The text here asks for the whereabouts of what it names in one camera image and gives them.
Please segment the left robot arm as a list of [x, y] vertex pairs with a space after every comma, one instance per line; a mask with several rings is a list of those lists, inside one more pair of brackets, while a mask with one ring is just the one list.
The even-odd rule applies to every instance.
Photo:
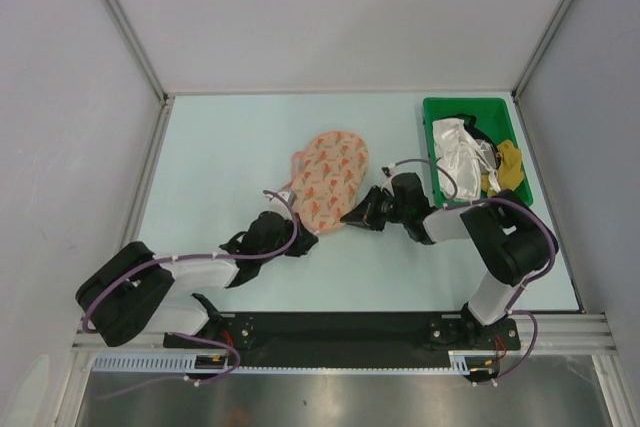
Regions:
[[260, 213], [248, 229], [210, 253], [160, 258], [144, 242], [130, 242], [76, 291], [81, 329], [119, 347], [152, 324], [210, 346], [220, 337], [221, 323], [204, 288], [244, 285], [266, 263], [281, 256], [302, 257], [317, 243], [317, 235], [297, 214], [276, 211]]

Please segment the pink floral mesh laundry bag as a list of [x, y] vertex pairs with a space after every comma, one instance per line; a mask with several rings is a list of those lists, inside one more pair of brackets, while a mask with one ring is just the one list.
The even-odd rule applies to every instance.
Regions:
[[287, 187], [304, 227], [316, 235], [341, 228], [341, 218], [356, 206], [368, 167], [366, 142], [348, 131], [322, 133], [296, 152]]

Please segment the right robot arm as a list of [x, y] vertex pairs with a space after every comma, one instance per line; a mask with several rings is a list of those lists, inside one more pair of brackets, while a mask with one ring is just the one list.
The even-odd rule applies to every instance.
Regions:
[[512, 190], [468, 207], [437, 208], [415, 173], [389, 175], [340, 221], [370, 231], [399, 224], [423, 245], [471, 240], [487, 270], [460, 312], [460, 334], [473, 348], [484, 348], [496, 338], [522, 292], [553, 267], [559, 250], [551, 230]]

